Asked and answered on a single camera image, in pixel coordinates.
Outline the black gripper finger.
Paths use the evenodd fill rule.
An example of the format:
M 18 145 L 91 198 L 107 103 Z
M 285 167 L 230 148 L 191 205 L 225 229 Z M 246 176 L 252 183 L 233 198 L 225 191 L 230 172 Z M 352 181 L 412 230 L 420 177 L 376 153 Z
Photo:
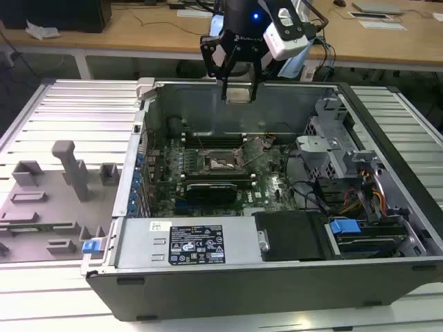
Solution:
M 258 48 L 254 48 L 251 54 L 251 63 L 253 65 L 253 71 L 250 74 L 252 84 L 250 89 L 250 101 L 254 102 L 259 83 L 264 80 L 266 68 L 270 63 L 270 51 L 268 49 L 259 50 Z
M 216 65 L 213 59 L 213 54 L 218 46 L 225 52 L 221 66 Z M 200 37 L 200 50 L 207 74 L 221 81 L 221 99 L 226 100 L 228 78 L 239 59 L 241 51 L 238 42 L 235 41 L 235 35 L 231 31 L 224 31 L 221 35 L 213 37 L 203 35 Z

